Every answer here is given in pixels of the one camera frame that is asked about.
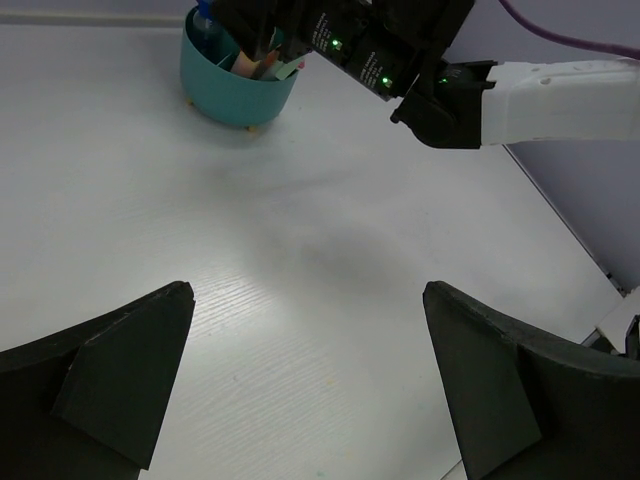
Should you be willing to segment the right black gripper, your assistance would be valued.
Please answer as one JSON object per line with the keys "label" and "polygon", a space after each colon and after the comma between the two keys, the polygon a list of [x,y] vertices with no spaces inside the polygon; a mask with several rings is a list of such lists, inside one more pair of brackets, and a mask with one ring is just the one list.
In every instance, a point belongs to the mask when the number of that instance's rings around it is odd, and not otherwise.
{"label": "right black gripper", "polygon": [[445,51],[474,4],[434,1],[215,1],[213,18],[254,61],[273,42],[290,63],[312,52],[389,100],[429,94]]}

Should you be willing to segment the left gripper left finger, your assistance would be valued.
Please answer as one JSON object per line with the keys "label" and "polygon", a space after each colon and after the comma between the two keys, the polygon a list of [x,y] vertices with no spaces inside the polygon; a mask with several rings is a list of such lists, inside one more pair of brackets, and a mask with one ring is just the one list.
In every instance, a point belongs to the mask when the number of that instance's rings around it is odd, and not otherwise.
{"label": "left gripper left finger", "polygon": [[172,282],[1,354],[4,479],[136,479],[149,469],[195,309]]}

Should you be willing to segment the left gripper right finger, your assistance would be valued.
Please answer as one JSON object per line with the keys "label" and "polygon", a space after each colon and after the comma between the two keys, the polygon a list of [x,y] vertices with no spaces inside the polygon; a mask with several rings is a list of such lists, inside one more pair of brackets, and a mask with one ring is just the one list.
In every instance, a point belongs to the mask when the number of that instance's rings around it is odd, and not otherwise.
{"label": "left gripper right finger", "polygon": [[614,355],[443,281],[423,305],[467,478],[638,478],[637,317]]}

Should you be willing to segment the orange tip clear highlighter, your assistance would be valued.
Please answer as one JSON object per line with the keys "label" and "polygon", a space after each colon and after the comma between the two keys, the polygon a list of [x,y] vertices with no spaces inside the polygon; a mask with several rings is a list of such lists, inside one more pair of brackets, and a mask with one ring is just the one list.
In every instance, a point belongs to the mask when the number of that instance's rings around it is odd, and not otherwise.
{"label": "orange tip clear highlighter", "polygon": [[260,65],[256,68],[255,78],[262,79],[267,74],[269,69],[276,63],[276,61],[278,60],[278,56],[279,56],[279,50],[278,49],[272,50],[267,55],[266,59],[263,60],[260,63]]}

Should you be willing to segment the orange tip pink highlighter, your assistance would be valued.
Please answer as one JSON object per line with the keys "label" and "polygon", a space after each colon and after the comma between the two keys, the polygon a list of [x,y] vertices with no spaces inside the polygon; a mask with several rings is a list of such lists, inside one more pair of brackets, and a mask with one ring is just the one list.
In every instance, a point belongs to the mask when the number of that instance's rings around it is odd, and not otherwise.
{"label": "orange tip pink highlighter", "polygon": [[253,77],[258,65],[258,62],[251,60],[243,51],[240,51],[230,72],[234,75],[250,79]]}

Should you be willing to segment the blue cap white pen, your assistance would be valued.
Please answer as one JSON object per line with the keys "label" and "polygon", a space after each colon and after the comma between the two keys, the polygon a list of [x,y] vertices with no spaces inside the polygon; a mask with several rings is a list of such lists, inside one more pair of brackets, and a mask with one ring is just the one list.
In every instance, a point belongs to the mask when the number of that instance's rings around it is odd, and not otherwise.
{"label": "blue cap white pen", "polygon": [[194,45],[206,52],[219,37],[220,26],[212,13],[213,0],[198,0],[192,19]]}

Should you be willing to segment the green tip clear highlighter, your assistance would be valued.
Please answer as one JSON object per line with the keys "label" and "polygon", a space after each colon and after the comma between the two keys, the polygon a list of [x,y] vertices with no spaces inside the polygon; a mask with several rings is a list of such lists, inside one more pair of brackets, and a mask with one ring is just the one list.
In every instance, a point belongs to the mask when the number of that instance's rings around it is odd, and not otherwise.
{"label": "green tip clear highlighter", "polygon": [[266,72],[260,77],[261,81],[283,81],[305,66],[305,57],[299,57],[293,61],[285,63],[276,60]]}

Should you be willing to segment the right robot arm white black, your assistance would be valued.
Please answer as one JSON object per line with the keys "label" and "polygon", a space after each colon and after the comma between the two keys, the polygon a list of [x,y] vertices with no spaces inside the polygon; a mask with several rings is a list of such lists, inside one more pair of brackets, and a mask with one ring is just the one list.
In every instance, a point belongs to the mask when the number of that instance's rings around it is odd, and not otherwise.
{"label": "right robot arm white black", "polygon": [[381,99],[397,99],[392,121],[433,148],[638,138],[637,49],[526,22],[533,34],[596,59],[447,62],[472,7],[469,0],[215,1],[210,11],[251,59],[264,58],[280,32],[283,59],[315,52]]}

